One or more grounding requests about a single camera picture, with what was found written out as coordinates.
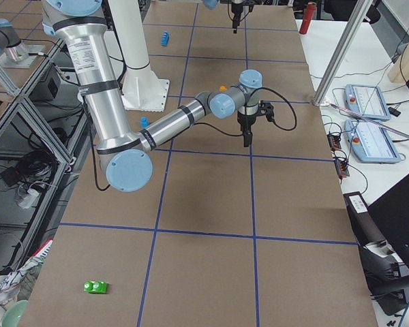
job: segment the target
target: blue and white device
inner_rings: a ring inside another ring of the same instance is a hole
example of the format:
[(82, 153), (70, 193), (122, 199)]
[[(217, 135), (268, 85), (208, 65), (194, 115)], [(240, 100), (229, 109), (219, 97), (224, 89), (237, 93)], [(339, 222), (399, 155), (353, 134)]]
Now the blue and white device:
[(387, 103), (379, 87), (347, 84), (345, 90), (347, 108), (371, 119), (391, 119)]
[(347, 139), (353, 153), (363, 163), (396, 164), (400, 158), (388, 132), (366, 121), (349, 119), (345, 121)]

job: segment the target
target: orange object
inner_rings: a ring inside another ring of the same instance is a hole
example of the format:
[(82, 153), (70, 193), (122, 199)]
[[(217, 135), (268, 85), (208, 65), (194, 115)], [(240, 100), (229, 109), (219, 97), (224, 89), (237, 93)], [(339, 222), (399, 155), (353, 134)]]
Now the orange object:
[(307, 29), (309, 28), (309, 24), (311, 23), (312, 17), (314, 16), (314, 12), (316, 9), (315, 2), (308, 2), (306, 7), (305, 15), (303, 16), (303, 22), (300, 26), (300, 34), (306, 34)]

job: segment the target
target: white connector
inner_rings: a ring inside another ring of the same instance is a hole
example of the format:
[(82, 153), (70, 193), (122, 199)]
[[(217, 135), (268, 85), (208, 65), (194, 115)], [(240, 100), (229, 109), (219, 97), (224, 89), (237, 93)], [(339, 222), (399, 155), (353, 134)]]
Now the white connector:
[(23, 209), (28, 209), (32, 206), (38, 196), (40, 196), (40, 192), (36, 189), (28, 189), (27, 193), (18, 201), (18, 206)]

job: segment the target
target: white sticker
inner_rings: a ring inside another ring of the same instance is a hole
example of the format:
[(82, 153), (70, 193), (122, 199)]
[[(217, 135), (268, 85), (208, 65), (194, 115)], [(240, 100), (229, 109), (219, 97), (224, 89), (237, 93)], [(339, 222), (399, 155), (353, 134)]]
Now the white sticker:
[(81, 41), (68, 46), (71, 59), (73, 60), (76, 73), (84, 73), (90, 70), (98, 69), (97, 61), (95, 60), (94, 51), (90, 41)]
[(366, 213), (368, 212), (365, 203), (363, 203), (360, 196), (349, 196), (348, 197), (353, 204), (354, 209), (356, 209), (357, 213)]

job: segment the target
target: green block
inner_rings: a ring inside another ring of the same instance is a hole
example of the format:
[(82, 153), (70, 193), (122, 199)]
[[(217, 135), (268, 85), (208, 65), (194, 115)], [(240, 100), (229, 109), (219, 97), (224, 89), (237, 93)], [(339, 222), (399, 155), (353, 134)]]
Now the green block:
[(85, 281), (83, 290), (91, 294), (105, 294), (108, 288), (108, 283), (104, 281)]

